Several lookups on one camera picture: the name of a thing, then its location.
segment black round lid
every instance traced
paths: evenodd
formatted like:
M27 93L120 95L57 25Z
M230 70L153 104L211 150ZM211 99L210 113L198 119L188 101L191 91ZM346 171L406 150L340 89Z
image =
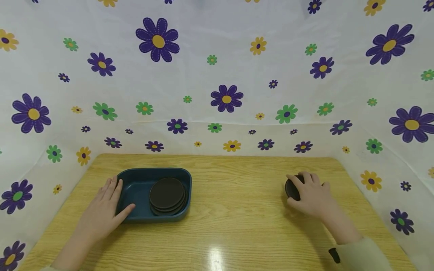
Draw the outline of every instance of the black round lid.
M149 201L159 209L167 209L182 201L184 186L175 178L164 178L157 181L149 191Z

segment blue tray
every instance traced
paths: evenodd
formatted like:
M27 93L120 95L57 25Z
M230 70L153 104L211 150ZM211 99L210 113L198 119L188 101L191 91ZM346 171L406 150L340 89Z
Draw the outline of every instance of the blue tray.
M149 205L149 191L151 187L163 178L176 178L181 181L187 193L187 204L176 215L157 216L151 211ZM157 223L176 222L183 219L190 207L191 198L191 175L182 168L132 168L118 174L124 185L121 197L116 207L116 214L126 206L134 203L136 207L124 220L124 223Z

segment wooden table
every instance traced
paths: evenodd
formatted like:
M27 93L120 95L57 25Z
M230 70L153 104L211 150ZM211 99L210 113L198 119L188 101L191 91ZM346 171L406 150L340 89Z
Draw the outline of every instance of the wooden table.
M56 257L109 176L135 167L182 167L193 177L191 206L177 223L123 224L94 247L83 270L340 270L316 220L285 207L285 174L315 172L386 254L394 270L415 270L341 164L332 158L102 154L89 167L20 270Z

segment hand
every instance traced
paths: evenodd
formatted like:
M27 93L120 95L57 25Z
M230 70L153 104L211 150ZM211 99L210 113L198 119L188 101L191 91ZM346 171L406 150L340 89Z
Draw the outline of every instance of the hand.
M332 212L339 211L338 203L330 193L330 184L319 180L318 175L309 172L299 172L303 175L304 184L295 176L287 175L300 193L300 201L288 198L288 205L315 218L323 220Z

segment printed flower pattern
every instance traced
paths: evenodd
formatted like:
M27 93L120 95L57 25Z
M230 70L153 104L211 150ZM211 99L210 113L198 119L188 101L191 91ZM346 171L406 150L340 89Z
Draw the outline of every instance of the printed flower pattern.
M21 210L26 205L26 201L32 199L30 191L33 189L33 185L29 184L27 180L22 180L21 183L14 182L10 191L5 191L1 198L4 201L0 204L0 210L7 208L7 214L12 214L15 208Z
M279 121L280 124L286 122L291 122L292 119L296 117L298 109L295 108L295 105L292 104L291 106L288 106L287 104L283 106L282 109L279 109L277 111L276 119Z
M13 271L17 268L18 262L24 258L23 249L26 247L25 243L20 244L16 241L12 247L5 247L3 250L3 258L0 258L0 271Z
M274 142L271 139L264 139L262 142L258 142L258 148L261 150L269 150L273 147Z
M138 28L136 30L136 36L143 40L139 45L139 49L142 53L151 52L151 59L154 62L160 61L160 57L165 62L172 61L172 55L179 53L179 45L174 43L178 38L178 31L170 29L167 31L167 20L160 18L155 26L154 21L151 18L143 19L143 26L146 30Z
M63 157L57 145L48 146L46 152L48 153L48 160L51 160L53 163L60 162L60 159Z
M151 150L153 152L160 152L164 149L163 144L159 143L158 141L148 141L148 144L145 144L146 149Z
M27 134L33 128L35 132L42 133L44 125L51 125L51 120L47 117L49 111L46 106L41 106L42 102L39 97L35 96L32 100L27 93L23 94L23 102L14 101L12 107L19 111L12 116L12 122L15 124L22 123L21 132Z
M368 142L366 142L366 149L369 150L371 153L376 153L379 154L380 151L383 150L382 143L378 140L374 139L369 139Z
M264 40L264 37L256 37L255 41L250 45L252 46L250 51L253 52L254 56L256 56L265 51L265 45L267 45L267 42Z
M102 116L104 120L114 121L115 118L118 117L118 115L115 113L115 109L113 107L109 107L107 104L95 103L92 108L95 109L95 114Z
M328 113L332 112L333 108L335 108L335 106L333 105L333 103L324 103L323 105L320 105L318 107L319 110L317 111L317 113L320 116L323 116L323 115L327 116Z
M184 130L188 130L187 128L187 122L182 122L182 119L175 120L174 118L171 119L170 122L167 123L168 131L173 131L174 134L180 133L183 134Z
M387 35L377 35L372 43L375 45L366 51L366 56L374 56L369 62L371 65L381 60L381 64L389 63L392 56L401 56L405 52L403 45L411 43L414 35L407 35L413 28L411 24L404 26L399 30L399 25L392 25L387 31Z
M89 147L81 147L80 151L76 153L77 155L77 162L80 163L81 166L87 165L87 162L90 160L91 150L89 150Z
M369 0L366 3L367 6L363 9L366 12L365 16L374 16L378 11L383 9L385 2L386 0Z
M241 149L241 143L238 142L238 140L229 140L227 143L223 143L223 150L226 150L227 152L237 151L239 149Z
M241 101L239 101L244 94L242 92L237 93L237 86L232 85L229 87L229 90L225 85L220 85L217 91L213 91L211 93L211 97L214 98L211 102L211 106L218 106L217 110L219 112L224 112L227 110L229 113L232 113L235 108L243 105Z
M77 43L73 41L71 38L64 38L63 44L65 44L65 47L68 48L71 52L72 51L76 52L77 49L79 48L77 46Z
M434 134L434 125L429 124L434 121L434 113L422 115L422 108L413 106L410 112L403 108L396 111L398 117L389 119L389 123L396 125L392 129L394 135L402 134L402 140L409 143L416 138L417 141L424 143L428 141L428 134Z
M410 235L414 233L412 226L414 225L413 220L408 219L408 214L406 212L401 212L400 209L395 209L395 212L390 212L392 218L390 222L396 225L396 230L403 232L405 235Z
M332 72L332 66L335 64L333 61L333 58L329 58L326 61L326 58L322 56L319 59L319 62L314 62L312 64L313 69L310 70L310 74L313 74L313 77L315 79L321 77L321 79L324 79L326 77L326 74Z
M104 142L107 146L110 146L113 149L114 148L119 149L122 146L121 142L119 140L116 140L114 137L112 137L112 138L106 137Z
M341 120L339 123L333 124L333 127L330 129L330 132L332 134L342 134L343 132L348 132L350 127L352 126L352 123L350 120L344 121Z
M367 190L377 192L382 188L380 184L381 178L377 176L376 172L369 172L365 170L365 173L360 174L360 177L362 177L362 184L366 186Z
M301 152L301 153L305 153L308 150L311 150L313 144L310 143L310 141L302 141L300 144L297 144L296 147L294 148L295 151L297 151L297 153Z
M17 44L19 42L14 39L15 36L12 33L6 33L3 29L0 29L0 49L5 50L6 52L9 52L9 50L16 50Z

